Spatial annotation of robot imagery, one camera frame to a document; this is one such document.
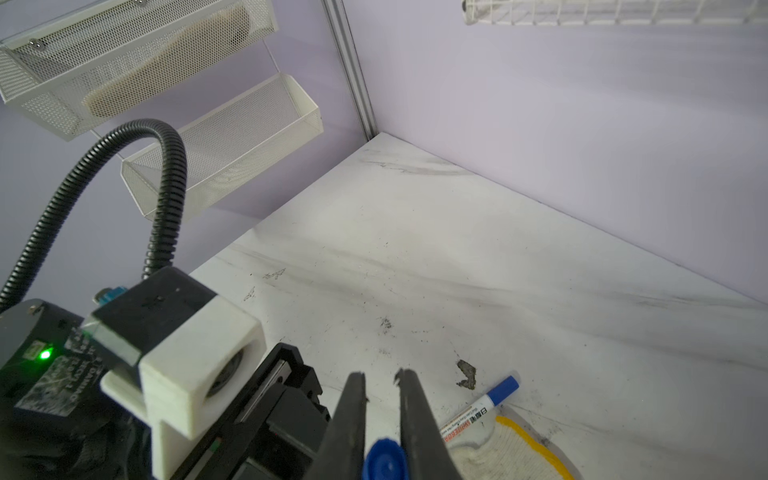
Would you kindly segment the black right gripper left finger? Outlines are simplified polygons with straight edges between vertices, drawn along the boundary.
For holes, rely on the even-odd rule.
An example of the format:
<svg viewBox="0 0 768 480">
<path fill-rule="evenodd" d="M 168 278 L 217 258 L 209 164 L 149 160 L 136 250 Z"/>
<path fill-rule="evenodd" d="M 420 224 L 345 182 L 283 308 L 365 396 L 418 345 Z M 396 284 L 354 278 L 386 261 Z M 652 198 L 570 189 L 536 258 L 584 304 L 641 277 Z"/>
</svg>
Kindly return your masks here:
<svg viewBox="0 0 768 480">
<path fill-rule="evenodd" d="M 367 403 L 365 375 L 353 372 L 304 479 L 362 478 Z"/>
</svg>

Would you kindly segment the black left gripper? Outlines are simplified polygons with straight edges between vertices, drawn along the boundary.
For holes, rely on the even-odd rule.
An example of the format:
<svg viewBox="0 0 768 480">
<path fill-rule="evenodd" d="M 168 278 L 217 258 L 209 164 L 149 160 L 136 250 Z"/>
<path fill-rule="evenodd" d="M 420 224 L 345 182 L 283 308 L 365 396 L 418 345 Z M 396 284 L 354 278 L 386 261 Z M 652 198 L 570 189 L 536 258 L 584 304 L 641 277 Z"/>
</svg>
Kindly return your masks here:
<svg viewBox="0 0 768 480">
<path fill-rule="evenodd" d="M 102 393 L 106 369 L 81 318 L 40 299 L 1 316 L 1 475 L 148 479 L 147 425 Z M 314 370 L 273 348 L 245 391 L 182 462 L 180 479 L 299 479 L 330 421 Z"/>
</svg>

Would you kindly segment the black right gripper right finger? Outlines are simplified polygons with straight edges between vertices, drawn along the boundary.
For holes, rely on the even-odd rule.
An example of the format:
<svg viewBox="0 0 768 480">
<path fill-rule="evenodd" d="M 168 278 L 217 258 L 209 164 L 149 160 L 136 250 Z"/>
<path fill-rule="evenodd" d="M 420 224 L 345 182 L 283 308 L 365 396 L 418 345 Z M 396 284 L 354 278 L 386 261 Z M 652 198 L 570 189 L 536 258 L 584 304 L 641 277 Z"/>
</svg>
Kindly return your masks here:
<svg viewBox="0 0 768 480">
<path fill-rule="evenodd" d="M 400 369 L 395 380 L 400 389 L 400 444 L 406 455 L 409 478 L 461 480 L 417 373 Z"/>
</svg>

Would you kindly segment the white marker pen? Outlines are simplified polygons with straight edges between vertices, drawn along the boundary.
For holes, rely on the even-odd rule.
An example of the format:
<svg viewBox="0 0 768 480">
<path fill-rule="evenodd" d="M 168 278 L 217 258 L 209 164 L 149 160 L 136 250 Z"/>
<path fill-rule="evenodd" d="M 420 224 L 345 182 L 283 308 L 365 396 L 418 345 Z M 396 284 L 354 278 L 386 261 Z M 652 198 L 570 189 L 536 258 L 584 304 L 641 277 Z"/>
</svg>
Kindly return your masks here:
<svg viewBox="0 0 768 480">
<path fill-rule="evenodd" d="M 440 428 L 440 435 L 446 444 L 453 443 L 474 423 L 483 419 L 509 396 L 519 389 L 519 382 L 514 376 L 508 376 L 483 396 L 466 406 L 462 411 L 447 421 Z"/>
</svg>

